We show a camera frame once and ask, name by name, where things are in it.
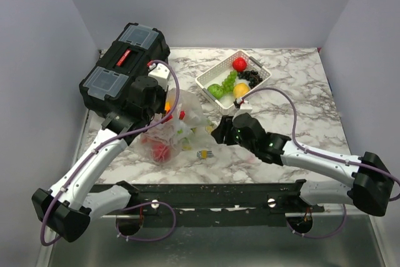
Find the clear plastic bag of fruits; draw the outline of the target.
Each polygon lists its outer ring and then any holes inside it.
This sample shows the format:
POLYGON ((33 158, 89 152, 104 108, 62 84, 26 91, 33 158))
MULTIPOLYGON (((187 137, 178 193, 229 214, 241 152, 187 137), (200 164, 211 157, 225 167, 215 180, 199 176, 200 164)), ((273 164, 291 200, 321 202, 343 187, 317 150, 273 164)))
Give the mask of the clear plastic bag of fruits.
POLYGON ((176 109, 163 123, 140 134, 133 144, 138 155, 163 164, 183 151, 204 150, 212 144, 216 128, 205 115, 196 94, 180 90, 176 109))

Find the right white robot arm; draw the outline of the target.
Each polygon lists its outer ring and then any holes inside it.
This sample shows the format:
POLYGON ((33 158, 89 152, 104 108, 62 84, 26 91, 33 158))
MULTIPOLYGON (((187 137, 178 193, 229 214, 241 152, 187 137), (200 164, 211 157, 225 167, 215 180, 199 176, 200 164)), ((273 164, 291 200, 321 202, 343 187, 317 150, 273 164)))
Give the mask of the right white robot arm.
POLYGON ((310 204, 350 204, 372 216, 386 214, 394 180, 381 158, 371 152, 353 156, 295 143, 289 136, 264 130, 248 113, 223 116, 211 133, 218 144, 240 145, 267 164, 302 168, 328 177, 304 183, 290 193, 288 206, 296 212, 310 204))

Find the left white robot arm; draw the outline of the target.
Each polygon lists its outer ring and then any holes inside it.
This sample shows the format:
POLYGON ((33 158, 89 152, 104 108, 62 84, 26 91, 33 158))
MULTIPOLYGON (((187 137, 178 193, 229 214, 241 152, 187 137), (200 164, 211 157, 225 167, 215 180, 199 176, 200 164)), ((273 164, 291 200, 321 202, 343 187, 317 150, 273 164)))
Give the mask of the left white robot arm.
POLYGON ((138 191, 127 182, 116 183, 99 193, 91 189, 111 162, 150 128, 154 115, 164 112, 167 83, 167 76, 137 77, 124 97, 133 109, 110 111, 75 165, 48 190, 39 188, 34 192, 32 203, 42 232, 50 228, 71 243, 82 236, 92 220, 120 209, 126 214, 137 210, 138 191))

